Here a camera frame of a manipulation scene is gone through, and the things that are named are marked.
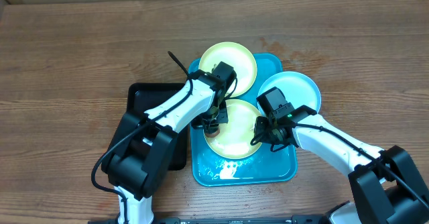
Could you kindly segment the yellow-green plate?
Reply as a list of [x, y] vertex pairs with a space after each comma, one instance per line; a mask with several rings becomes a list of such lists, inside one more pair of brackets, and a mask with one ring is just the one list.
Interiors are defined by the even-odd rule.
[[205, 136], [205, 140], [216, 154], [229, 159], [246, 158], [254, 154], [261, 143], [252, 146], [257, 117], [261, 113], [247, 101], [226, 100], [228, 122], [219, 125], [220, 133], [214, 137]]
[[220, 62], [232, 66], [237, 74], [237, 87], [234, 88], [235, 85], [232, 85], [227, 92], [231, 93], [235, 89], [232, 97], [246, 93], [257, 76], [256, 60], [252, 53], [241, 44], [221, 42], [211, 46], [202, 55], [198, 68], [205, 72], [212, 72]]

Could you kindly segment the light blue plate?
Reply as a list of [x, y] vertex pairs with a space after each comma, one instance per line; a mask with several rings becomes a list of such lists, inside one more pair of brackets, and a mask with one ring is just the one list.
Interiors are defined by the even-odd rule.
[[[266, 92], [272, 87], [277, 87], [283, 92], [286, 101], [291, 102], [294, 110], [299, 107], [301, 111], [315, 111], [318, 113], [321, 106], [321, 95], [317, 85], [304, 74], [299, 72], [279, 72], [268, 78], [261, 86], [258, 96]], [[257, 104], [259, 112], [265, 116]], [[297, 116], [298, 114], [291, 112], [288, 116]]]

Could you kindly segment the green and red sponge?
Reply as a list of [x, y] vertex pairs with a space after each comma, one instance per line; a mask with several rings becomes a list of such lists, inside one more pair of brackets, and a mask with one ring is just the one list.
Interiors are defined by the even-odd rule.
[[206, 131], [206, 132], [204, 133], [204, 135], [205, 135], [206, 137], [216, 137], [219, 133], [220, 133], [220, 129], [219, 129], [219, 128], [216, 128], [216, 129], [212, 129], [212, 130], [210, 130], [210, 131]]

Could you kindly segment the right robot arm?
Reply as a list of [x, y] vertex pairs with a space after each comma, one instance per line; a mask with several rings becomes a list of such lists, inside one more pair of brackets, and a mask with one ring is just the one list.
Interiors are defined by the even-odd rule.
[[426, 223], [428, 187], [409, 153], [361, 142], [308, 106], [262, 105], [253, 142], [273, 152], [295, 145], [316, 154], [349, 179], [353, 201], [335, 207], [323, 223]]

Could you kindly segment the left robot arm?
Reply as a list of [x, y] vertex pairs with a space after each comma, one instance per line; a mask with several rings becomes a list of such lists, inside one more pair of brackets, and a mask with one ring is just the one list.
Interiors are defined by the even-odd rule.
[[189, 124], [213, 132], [228, 88], [237, 82], [234, 70], [197, 70], [161, 105], [122, 117], [108, 150], [93, 173], [107, 174], [111, 188], [93, 182], [119, 198], [116, 223], [152, 223], [151, 198], [167, 174], [179, 133]]

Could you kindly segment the teal plastic tray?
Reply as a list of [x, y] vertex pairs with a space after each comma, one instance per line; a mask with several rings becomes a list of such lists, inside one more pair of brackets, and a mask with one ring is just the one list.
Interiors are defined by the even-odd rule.
[[[239, 100], [257, 108], [256, 97], [262, 84], [276, 73], [282, 72], [280, 59], [270, 53], [254, 55], [257, 77], [252, 87]], [[203, 130], [190, 129], [192, 172], [196, 181], [208, 187], [240, 184], [283, 182], [294, 177], [297, 169], [296, 151], [293, 146], [271, 152], [269, 144], [261, 144], [252, 155], [241, 159], [224, 158], [208, 146]]]

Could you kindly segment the black plastic tray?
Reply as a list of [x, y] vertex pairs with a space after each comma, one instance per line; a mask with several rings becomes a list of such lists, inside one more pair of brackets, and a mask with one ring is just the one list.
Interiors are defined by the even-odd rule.
[[[167, 101], [175, 95], [184, 83], [141, 83], [132, 84], [128, 90], [127, 111], [143, 113]], [[188, 130], [187, 125], [179, 134], [176, 148], [169, 170], [181, 170], [186, 165], [188, 153]]]

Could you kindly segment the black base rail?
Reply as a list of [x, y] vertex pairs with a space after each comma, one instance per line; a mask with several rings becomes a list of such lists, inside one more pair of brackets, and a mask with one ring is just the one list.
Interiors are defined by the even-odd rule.
[[326, 215], [293, 215], [291, 217], [232, 219], [154, 219], [153, 224], [331, 224]]

